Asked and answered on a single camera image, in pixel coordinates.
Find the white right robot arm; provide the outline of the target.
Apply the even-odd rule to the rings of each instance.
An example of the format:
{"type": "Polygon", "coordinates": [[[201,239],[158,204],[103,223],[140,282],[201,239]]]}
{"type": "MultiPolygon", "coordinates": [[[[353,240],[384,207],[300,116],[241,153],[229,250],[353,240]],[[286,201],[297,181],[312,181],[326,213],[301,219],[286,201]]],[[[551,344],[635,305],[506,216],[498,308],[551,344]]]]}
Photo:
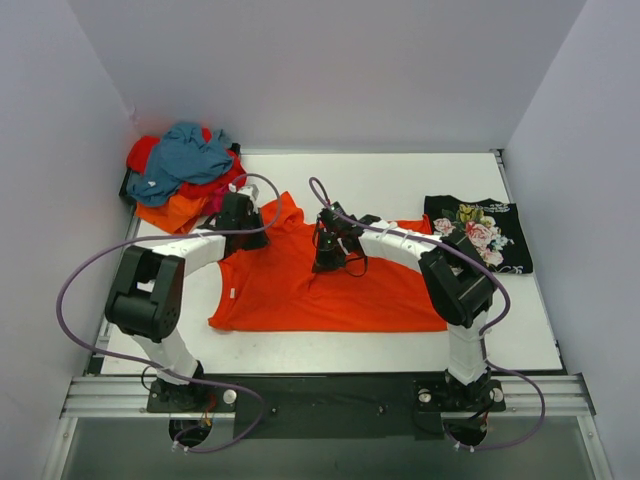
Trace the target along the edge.
{"type": "Polygon", "coordinates": [[[481,329],[496,290],[477,267],[481,258],[469,239],[453,234],[439,239],[389,223],[377,216],[348,216],[337,202],[316,217],[312,242],[314,273],[332,272],[353,255],[364,262],[381,259],[422,275],[436,313],[447,323],[451,379],[446,396],[458,409],[469,409],[482,397],[480,379],[488,372],[481,329]]]}

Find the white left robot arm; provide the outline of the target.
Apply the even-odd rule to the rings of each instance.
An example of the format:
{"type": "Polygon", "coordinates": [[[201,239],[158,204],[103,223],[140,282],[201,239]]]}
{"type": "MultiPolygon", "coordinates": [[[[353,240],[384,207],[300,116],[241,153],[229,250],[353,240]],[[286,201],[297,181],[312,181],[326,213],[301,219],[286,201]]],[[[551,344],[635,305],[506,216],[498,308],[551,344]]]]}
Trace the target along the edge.
{"type": "Polygon", "coordinates": [[[144,350],[159,379],[172,385],[170,400],[184,412],[199,409],[206,397],[205,386],[195,380],[202,365],[177,330],[184,280],[238,251],[269,244],[257,197],[253,185],[229,192],[215,221],[201,225],[192,237],[126,248],[111,286],[106,319],[144,350]]]}

